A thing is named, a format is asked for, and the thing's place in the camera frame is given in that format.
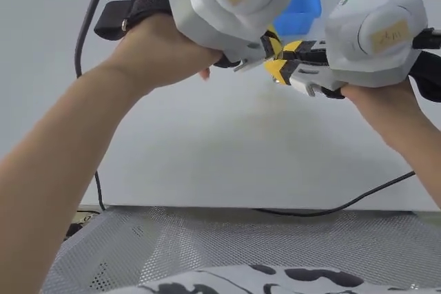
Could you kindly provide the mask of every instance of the blue object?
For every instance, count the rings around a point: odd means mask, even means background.
[[[286,10],[274,21],[281,36],[307,34],[316,17],[322,14],[320,0],[291,0]]]

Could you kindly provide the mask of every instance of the black cord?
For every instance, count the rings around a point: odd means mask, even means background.
[[[86,11],[84,16],[83,24],[81,25],[78,39],[76,40],[74,65],[75,65],[75,73],[77,78],[80,78],[83,75],[83,71],[81,69],[81,55],[83,53],[85,38],[88,35],[90,24],[92,23],[92,20],[94,18],[99,1],[100,0],[90,0],[88,10]],[[95,171],[95,183],[96,183],[96,190],[98,192],[99,206],[101,210],[105,211],[105,207],[103,203],[103,192],[101,191],[101,182],[99,180],[98,170]]]
[[[343,209],[346,209],[347,207],[350,207],[351,205],[357,203],[358,201],[366,198],[367,196],[370,196],[371,194],[374,194],[378,191],[381,191],[382,189],[386,189],[387,187],[390,187],[398,182],[401,182],[407,178],[410,178],[412,176],[415,175],[414,171],[411,171],[405,175],[402,175],[401,177],[395,178],[393,180],[391,180],[390,182],[386,182],[383,185],[380,185],[378,187],[376,187],[375,189],[371,189],[370,191],[363,193],[361,196],[358,196],[357,198],[349,201],[348,203],[342,204],[339,207],[333,208],[333,209],[328,209],[328,210],[322,210],[322,211],[317,211],[314,213],[291,213],[291,212],[286,212],[286,211],[275,211],[275,210],[270,210],[270,209],[254,209],[256,211],[260,211],[262,213],[271,213],[273,215],[281,215],[281,216],[295,216],[295,217],[318,217],[318,216],[325,216],[325,215],[329,215],[331,213],[336,213],[337,211],[341,211]]]
[[[77,213],[93,213],[95,215],[99,215],[101,214],[99,211],[96,210],[77,210]]]

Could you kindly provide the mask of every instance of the velcro strap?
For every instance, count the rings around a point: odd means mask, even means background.
[[[118,41],[123,38],[125,35],[122,29],[123,22],[131,7],[132,2],[130,0],[118,0],[107,3],[98,22],[96,22],[95,33],[108,41]]]
[[[153,14],[164,13],[172,15],[169,0],[122,0],[111,1],[104,7],[98,22],[95,25],[95,33],[108,41],[117,41],[125,36],[142,20]],[[222,59],[215,63],[216,67],[236,67],[240,62],[228,60],[223,55]]]

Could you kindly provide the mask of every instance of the white wall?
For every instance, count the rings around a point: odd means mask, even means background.
[[[73,81],[88,1],[0,0],[1,155]],[[425,1],[441,27],[441,0]],[[322,2],[326,15],[337,0]],[[322,36],[322,21],[311,36]],[[113,47],[91,34],[83,67]],[[441,125],[441,105],[423,108]],[[327,208],[407,170],[349,102],[307,98],[257,68],[215,69],[208,83],[194,77],[152,93],[119,127],[100,175],[108,204]],[[96,203],[93,185],[83,203]],[[357,207],[436,210],[417,180]]]

